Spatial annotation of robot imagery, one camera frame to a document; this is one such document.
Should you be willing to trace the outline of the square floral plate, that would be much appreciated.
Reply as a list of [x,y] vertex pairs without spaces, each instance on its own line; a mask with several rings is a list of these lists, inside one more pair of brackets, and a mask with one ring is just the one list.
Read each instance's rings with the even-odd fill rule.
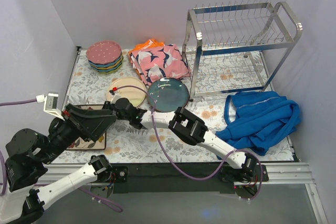
[[[77,107],[85,110],[100,110],[102,104],[83,104]],[[92,140],[85,141],[82,138],[76,139],[71,145],[68,146],[68,151],[103,151],[106,149],[107,133],[105,132],[100,138],[94,142]]]

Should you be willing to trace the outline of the cream rimmed plate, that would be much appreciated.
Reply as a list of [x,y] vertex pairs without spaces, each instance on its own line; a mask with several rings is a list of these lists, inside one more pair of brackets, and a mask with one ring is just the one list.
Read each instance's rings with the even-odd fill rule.
[[140,106],[142,102],[145,100],[145,93],[134,87],[138,87],[145,91],[146,87],[140,79],[134,77],[124,77],[113,80],[107,89],[106,100],[107,101],[113,100],[114,94],[112,94],[110,90],[112,90],[113,88],[119,88],[124,86],[131,86],[131,87],[122,88],[121,90],[118,90],[116,94],[118,94],[122,98],[127,98],[132,103],[133,106],[135,107]]

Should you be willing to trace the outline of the blue polka dot plate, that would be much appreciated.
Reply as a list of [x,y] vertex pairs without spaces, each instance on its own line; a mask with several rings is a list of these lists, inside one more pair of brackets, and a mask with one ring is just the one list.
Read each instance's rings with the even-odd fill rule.
[[118,71],[121,67],[122,67],[122,64],[119,64],[116,67],[108,68],[108,69],[98,69],[98,68],[91,66],[91,69],[101,74],[109,74],[109,73]]

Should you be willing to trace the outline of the green polka dot plate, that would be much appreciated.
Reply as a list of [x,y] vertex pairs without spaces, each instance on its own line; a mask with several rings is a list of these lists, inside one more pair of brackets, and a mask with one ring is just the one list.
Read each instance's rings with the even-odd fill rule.
[[96,71],[99,74],[112,74],[112,73],[118,72],[120,68],[121,67],[117,67],[117,68],[111,68],[107,70],[92,68],[92,70]]

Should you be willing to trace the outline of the light blue plate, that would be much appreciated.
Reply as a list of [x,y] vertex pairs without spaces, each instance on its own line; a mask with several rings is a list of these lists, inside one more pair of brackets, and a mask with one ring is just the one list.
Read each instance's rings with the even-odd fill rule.
[[107,64],[96,64],[96,63],[93,63],[93,62],[91,62],[91,61],[89,61],[89,64],[90,64],[91,66],[96,67],[96,68],[108,68],[108,67],[117,65],[117,64],[121,63],[122,61],[123,61],[123,58],[120,57],[120,58],[118,58],[116,61],[114,61],[114,62],[110,62],[110,63],[107,63]]

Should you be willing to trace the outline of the pink plate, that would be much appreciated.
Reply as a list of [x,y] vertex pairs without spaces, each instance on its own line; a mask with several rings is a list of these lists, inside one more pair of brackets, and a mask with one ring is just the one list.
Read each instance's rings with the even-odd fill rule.
[[92,63],[105,65],[117,60],[121,53],[122,50],[118,43],[104,40],[91,45],[86,51],[86,56]]

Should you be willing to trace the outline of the dark teal plate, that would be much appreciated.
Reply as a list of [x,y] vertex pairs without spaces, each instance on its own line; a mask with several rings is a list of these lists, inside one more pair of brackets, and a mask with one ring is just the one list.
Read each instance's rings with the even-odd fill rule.
[[189,100],[187,86],[175,78],[161,78],[148,88],[148,101],[159,112],[173,112]]

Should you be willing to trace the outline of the yellow polka dot plate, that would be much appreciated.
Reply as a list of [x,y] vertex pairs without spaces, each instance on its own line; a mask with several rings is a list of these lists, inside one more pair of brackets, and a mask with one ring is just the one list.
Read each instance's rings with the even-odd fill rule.
[[117,68],[117,67],[120,67],[122,66],[123,62],[120,62],[116,65],[113,65],[113,66],[110,66],[110,67],[107,67],[107,68],[98,68],[98,67],[94,67],[93,65],[90,65],[91,68],[96,68],[96,69],[102,69],[102,70],[107,70],[107,69],[111,69],[111,68]]

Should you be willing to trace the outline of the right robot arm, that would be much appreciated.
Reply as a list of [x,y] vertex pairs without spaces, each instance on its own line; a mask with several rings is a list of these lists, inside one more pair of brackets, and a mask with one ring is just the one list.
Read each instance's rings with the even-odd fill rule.
[[[227,163],[230,170],[237,170],[239,180],[251,180],[260,169],[259,180],[262,180],[263,167],[259,159],[250,151],[238,150],[222,141],[214,133],[209,131],[205,122],[189,110],[179,107],[174,112],[156,112],[139,109],[132,105],[126,98],[119,98],[115,103],[106,101],[103,108],[111,111],[118,120],[125,120],[136,129],[154,129],[157,141],[169,162],[183,176],[195,180],[204,181],[214,177]],[[222,159],[219,166],[206,177],[193,177],[181,170],[169,157],[158,136],[158,129],[169,129],[180,140],[190,146],[202,147]]]

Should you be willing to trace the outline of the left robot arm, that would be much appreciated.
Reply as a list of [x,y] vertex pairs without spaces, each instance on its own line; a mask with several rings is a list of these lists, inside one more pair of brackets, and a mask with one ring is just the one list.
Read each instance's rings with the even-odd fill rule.
[[35,189],[38,180],[75,140],[98,140],[117,119],[111,103],[100,110],[85,110],[67,104],[50,123],[48,135],[32,129],[18,131],[6,144],[8,159],[3,171],[1,223],[32,223],[53,203],[90,182],[108,182],[112,166],[104,155],[93,156],[77,171],[47,186]]

